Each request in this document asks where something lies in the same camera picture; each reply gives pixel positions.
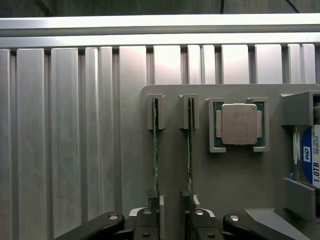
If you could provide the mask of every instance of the metal wall panel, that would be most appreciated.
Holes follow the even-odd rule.
[[[303,84],[316,83],[316,52],[313,44],[301,46],[301,71]]]
[[[102,212],[100,77],[97,48],[85,49],[85,151],[88,220]]]
[[[16,53],[19,239],[50,234],[48,80],[43,49]]]
[[[201,48],[201,78],[202,84],[216,83],[216,56],[213,45],[204,45]]]
[[[257,84],[282,84],[282,55],[279,44],[255,45]]]
[[[114,113],[113,113],[113,63],[112,48],[99,50],[100,77],[100,154],[101,154],[101,201],[102,212],[116,210]]]
[[[78,49],[51,50],[50,132],[54,236],[81,224]]]
[[[0,50],[0,236],[11,239],[13,228],[12,149],[11,149],[11,78],[10,51]]]
[[[222,45],[222,83],[249,83],[249,55],[247,45]]]
[[[288,44],[289,83],[301,84],[301,47],[299,44]]]
[[[154,84],[181,84],[180,46],[155,46]]]
[[[201,56],[198,45],[188,48],[188,84],[201,84]]]
[[[119,48],[119,107],[122,212],[141,207],[142,155],[140,129],[140,91],[147,85],[147,52],[145,46]]]

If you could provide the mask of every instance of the black lever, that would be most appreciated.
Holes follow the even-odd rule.
[[[106,212],[96,218],[68,231],[55,240],[104,239],[123,228],[125,218],[116,212]]]
[[[281,232],[255,221],[250,216],[239,213],[225,215],[223,218],[223,228],[240,239],[294,240]]]
[[[151,208],[144,208],[136,215],[133,240],[160,240],[159,213]]]

